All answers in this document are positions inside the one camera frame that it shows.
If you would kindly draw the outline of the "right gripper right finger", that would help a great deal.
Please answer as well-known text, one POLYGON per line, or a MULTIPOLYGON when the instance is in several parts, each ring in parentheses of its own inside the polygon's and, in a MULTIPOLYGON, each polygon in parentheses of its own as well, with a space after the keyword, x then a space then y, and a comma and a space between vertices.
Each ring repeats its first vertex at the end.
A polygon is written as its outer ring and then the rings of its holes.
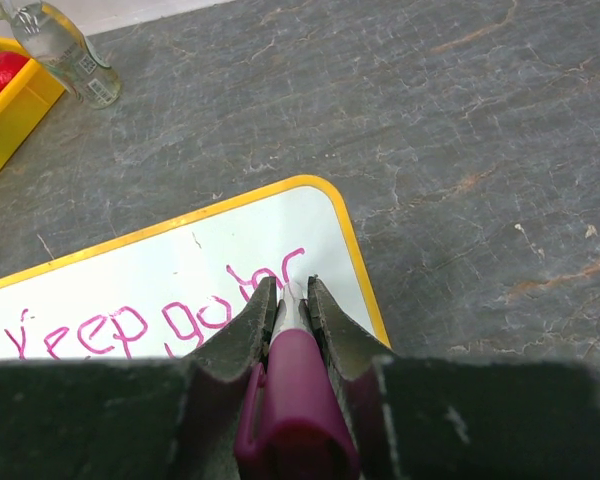
POLYGON ((312 327, 367 479, 600 479, 600 373, 574 361, 405 357, 317 277, 312 327))

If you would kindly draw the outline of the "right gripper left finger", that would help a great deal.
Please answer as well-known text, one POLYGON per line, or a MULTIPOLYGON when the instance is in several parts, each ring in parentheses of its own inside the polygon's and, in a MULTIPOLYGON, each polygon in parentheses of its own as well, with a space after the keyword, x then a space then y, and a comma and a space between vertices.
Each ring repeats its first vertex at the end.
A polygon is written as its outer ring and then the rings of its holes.
POLYGON ((0 479, 235 479, 277 287, 182 358, 0 361, 0 479))

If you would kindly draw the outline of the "pink capped whiteboard marker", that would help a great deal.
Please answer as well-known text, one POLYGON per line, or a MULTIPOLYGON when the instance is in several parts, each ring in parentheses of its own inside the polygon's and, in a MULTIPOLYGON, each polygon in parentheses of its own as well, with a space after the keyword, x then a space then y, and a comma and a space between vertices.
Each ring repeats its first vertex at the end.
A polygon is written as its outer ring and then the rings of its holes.
POLYGON ((267 362, 251 374, 234 456, 242 479, 360 476, 356 447, 295 282, 281 292, 267 362))

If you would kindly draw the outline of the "wood framed whiteboard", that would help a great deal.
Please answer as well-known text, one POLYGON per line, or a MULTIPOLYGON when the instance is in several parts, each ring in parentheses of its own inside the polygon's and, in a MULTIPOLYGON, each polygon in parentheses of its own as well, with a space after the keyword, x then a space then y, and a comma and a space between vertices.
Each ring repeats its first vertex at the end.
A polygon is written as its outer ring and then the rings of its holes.
POLYGON ((183 356, 311 276, 387 340, 342 195, 298 175, 0 279, 0 359, 183 356))

